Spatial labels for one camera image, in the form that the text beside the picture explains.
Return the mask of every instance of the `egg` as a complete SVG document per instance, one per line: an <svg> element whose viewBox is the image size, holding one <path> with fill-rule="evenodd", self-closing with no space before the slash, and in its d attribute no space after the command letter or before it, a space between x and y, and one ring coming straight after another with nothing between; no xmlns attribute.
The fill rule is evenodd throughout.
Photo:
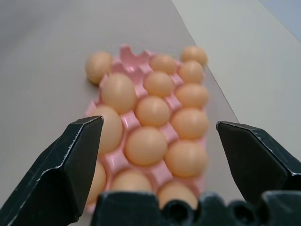
<svg viewBox="0 0 301 226"><path fill-rule="evenodd" d="M128 137L125 145L126 157L135 165L149 166L163 159L167 151L167 140L154 127L141 127Z"/></svg>
<svg viewBox="0 0 301 226"><path fill-rule="evenodd" d="M161 209L172 200L180 200L186 202L193 210L198 207L198 200L192 193L192 191L177 181L168 182L162 188L160 188L158 194L159 207Z"/></svg>
<svg viewBox="0 0 301 226"><path fill-rule="evenodd" d="M111 188L112 191L127 192L151 192L151 183L148 178L139 171L128 169L119 173L113 178Z"/></svg>
<svg viewBox="0 0 301 226"><path fill-rule="evenodd" d="M163 99L149 96L137 104L135 114L143 126L160 127L168 122L171 111Z"/></svg>
<svg viewBox="0 0 301 226"><path fill-rule="evenodd" d="M174 81L165 72L153 72L146 76L143 87L149 95L166 97L174 89Z"/></svg>
<svg viewBox="0 0 301 226"><path fill-rule="evenodd" d="M97 107L89 116L103 116L103 129L100 136L98 154L103 155L113 151L122 138L122 122L119 115L105 105Z"/></svg>
<svg viewBox="0 0 301 226"><path fill-rule="evenodd" d="M189 60L195 60L202 66L205 66L208 62L207 54L198 46L188 46L183 49L181 54L181 61L186 62Z"/></svg>
<svg viewBox="0 0 301 226"><path fill-rule="evenodd" d="M204 148L189 140L179 140L172 144L164 160L172 174L183 178L203 174L208 164L208 157Z"/></svg>
<svg viewBox="0 0 301 226"><path fill-rule="evenodd" d="M185 62L178 74L184 82L188 83L201 83L204 79L203 67L197 61Z"/></svg>
<svg viewBox="0 0 301 226"><path fill-rule="evenodd" d="M96 202L98 195L100 194L100 192L104 190L105 183L106 183L105 170L103 168L103 165L99 161L97 161L95 166L93 181L87 198L87 204Z"/></svg>
<svg viewBox="0 0 301 226"><path fill-rule="evenodd" d="M119 114L132 110L137 98L134 84L122 73L113 73L108 77L102 87L101 97L105 105Z"/></svg>
<svg viewBox="0 0 301 226"><path fill-rule="evenodd" d="M204 112L196 108L179 110L171 119L171 124L180 139L198 139L203 137L208 128L209 120Z"/></svg>
<svg viewBox="0 0 301 226"><path fill-rule="evenodd" d="M95 85L98 85L103 76L110 72L112 57L107 52L97 52L86 62L86 75Z"/></svg>
<svg viewBox="0 0 301 226"><path fill-rule="evenodd" d="M177 70L177 64L168 54L158 54L150 60L150 67L154 71L162 71L167 74L174 74Z"/></svg>
<svg viewBox="0 0 301 226"><path fill-rule="evenodd" d="M187 83L180 86L175 96L178 98L183 107L203 108L209 98L207 89L196 83Z"/></svg>

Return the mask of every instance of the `egg tray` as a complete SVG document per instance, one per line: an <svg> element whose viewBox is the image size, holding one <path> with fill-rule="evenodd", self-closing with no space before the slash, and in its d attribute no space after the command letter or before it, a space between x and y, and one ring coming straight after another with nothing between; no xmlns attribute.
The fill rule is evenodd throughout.
<svg viewBox="0 0 301 226"><path fill-rule="evenodd" d="M113 59L111 73L123 73L127 75L131 81L134 83L135 92L137 95L137 102L148 96L148 92L143 87L143 79L146 75L153 72L149 66L149 61L152 57L155 56L155 53L144 50L142 53L135 55L131 48L128 45L122 45L120 47L120 55L115 56ZM180 61L176 61L177 71L181 66ZM102 78L99 89L102 89L102 86L106 82L108 75L104 75ZM178 76L177 73L171 75L172 80L174 81L174 90L180 85L184 84L183 80ZM174 95L174 90L172 94L164 100L171 109L171 116L178 110L182 108L181 103L178 101ZM95 108L99 105L102 105L101 92L99 92L99 98L96 101L91 101L90 106L88 107L85 115L88 116ZM126 169L135 169L142 172L151 182L152 190L156 194L158 189L163 186L166 182L171 180L177 180L185 184L196 197L204 191L204 178L203 175L194 177L194 178L178 178L172 175L166 166L164 160L161 160L159 163L149 166L149 167L140 167L132 164L124 154L124 146L127 140L128 135L135 129L141 127L142 125L136 118L134 111L129 111L126 114L120 115L122 124L123 124L123 137L120 142L120 145L112 152L107 153L103 156L98 156L98 160L103 164L106 171L106 186L105 191L109 190L112 179L114 176L121 171ZM159 130L165 135L168 145L178 140L179 137L176 131L173 129L172 125L168 122L166 125L159 128ZM199 145L205 147L205 137L195 140ZM87 206L88 211L93 211L95 205L90 204Z"/></svg>

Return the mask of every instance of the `empty egg slot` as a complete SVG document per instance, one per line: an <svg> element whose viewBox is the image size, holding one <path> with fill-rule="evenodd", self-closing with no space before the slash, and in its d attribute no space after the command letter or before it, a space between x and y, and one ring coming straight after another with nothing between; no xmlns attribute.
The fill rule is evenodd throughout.
<svg viewBox="0 0 301 226"><path fill-rule="evenodd" d="M110 74L122 73L131 79L134 85L140 84L145 75L151 71L148 65L139 66L134 71L127 70L121 62L117 62L112 66Z"/></svg>
<svg viewBox="0 0 301 226"><path fill-rule="evenodd" d="M134 71L136 67L148 63L151 52L144 50L140 54L134 54L128 45L122 45L120 47L120 61L122 64L131 71Z"/></svg>

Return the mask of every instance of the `table surface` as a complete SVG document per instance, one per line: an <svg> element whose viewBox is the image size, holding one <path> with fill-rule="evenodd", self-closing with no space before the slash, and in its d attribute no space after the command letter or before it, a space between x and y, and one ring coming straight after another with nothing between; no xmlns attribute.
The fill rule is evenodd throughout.
<svg viewBox="0 0 301 226"><path fill-rule="evenodd" d="M194 44L170 0L14 0L0 3L0 206L38 155L83 117L97 90L85 78L90 53L122 43L179 57ZM206 189L241 198L215 124L237 121L209 69ZM88 225L88 215L77 225Z"/></svg>
<svg viewBox="0 0 301 226"><path fill-rule="evenodd" d="M238 121L265 129L301 160L297 38L259 0L172 1Z"/></svg>

